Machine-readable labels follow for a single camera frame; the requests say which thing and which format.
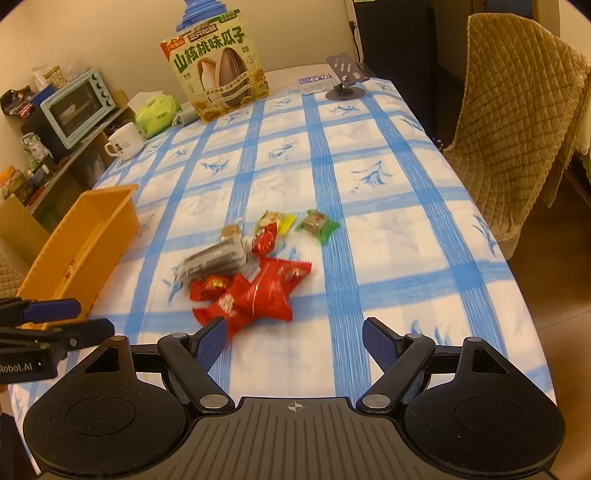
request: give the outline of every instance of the red snack package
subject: red snack package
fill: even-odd
[[[261,271],[248,291],[236,299],[234,307],[255,317],[290,322],[293,311],[287,297],[311,270],[312,264],[308,262],[261,258]]]
[[[232,279],[230,277],[222,275],[209,275],[203,281],[191,280],[189,298],[193,301],[218,299],[231,283]]]
[[[214,318],[224,317],[228,323],[228,340],[245,326],[256,320],[254,315],[235,310],[235,299],[250,288],[250,282],[242,275],[234,275],[226,293],[205,309],[193,309],[195,318],[201,325],[207,325]]]
[[[252,253],[259,257],[270,254],[275,248],[275,239],[277,238],[277,223],[269,223],[264,228],[258,230],[252,239]]]

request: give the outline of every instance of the white mug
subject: white mug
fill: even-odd
[[[109,137],[109,142],[105,144],[105,151],[111,157],[119,157],[126,161],[141,152],[143,147],[144,139],[134,123],[129,122]]]

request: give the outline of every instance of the metal screw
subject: metal screw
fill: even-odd
[[[364,396],[361,403],[367,408],[386,408],[390,405],[390,399],[386,395],[372,393]]]
[[[204,397],[201,397],[201,400],[199,400],[199,402],[205,408],[216,409],[216,408],[225,407],[226,405],[228,405],[228,403],[230,401],[224,395],[220,395],[217,393],[211,393],[209,395],[205,395]]]

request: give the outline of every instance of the green tissue package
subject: green tissue package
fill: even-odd
[[[180,109],[172,95],[158,95],[135,115],[135,122],[146,138],[152,138],[173,124],[174,116]]]

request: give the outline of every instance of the cardboard box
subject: cardboard box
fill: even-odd
[[[269,86],[240,10],[192,25],[160,43],[203,122],[269,95]]]

